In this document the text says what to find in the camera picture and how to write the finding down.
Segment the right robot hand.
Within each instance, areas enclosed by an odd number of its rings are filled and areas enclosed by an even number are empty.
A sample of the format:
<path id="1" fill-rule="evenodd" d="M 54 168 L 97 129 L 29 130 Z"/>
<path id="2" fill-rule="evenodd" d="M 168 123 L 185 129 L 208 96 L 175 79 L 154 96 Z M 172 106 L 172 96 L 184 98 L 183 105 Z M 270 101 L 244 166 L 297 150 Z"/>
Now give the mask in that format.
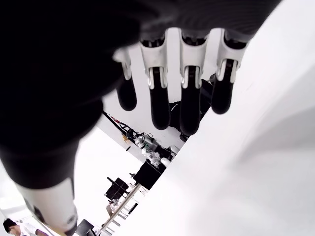
<path id="1" fill-rule="evenodd" d="M 77 228 L 74 162 L 79 141 L 116 89 L 136 106 L 126 48 L 142 46 L 154 126 L 170 124 L 166 31 L 180 30 L 180 129 L 200 123 L 207 36 L 221 29 L 212 109 L 231 104 L 236 71 L 277 0 L 3 0 L 0 3 L 0 159 L 28 209 L 54 231 Z"/>

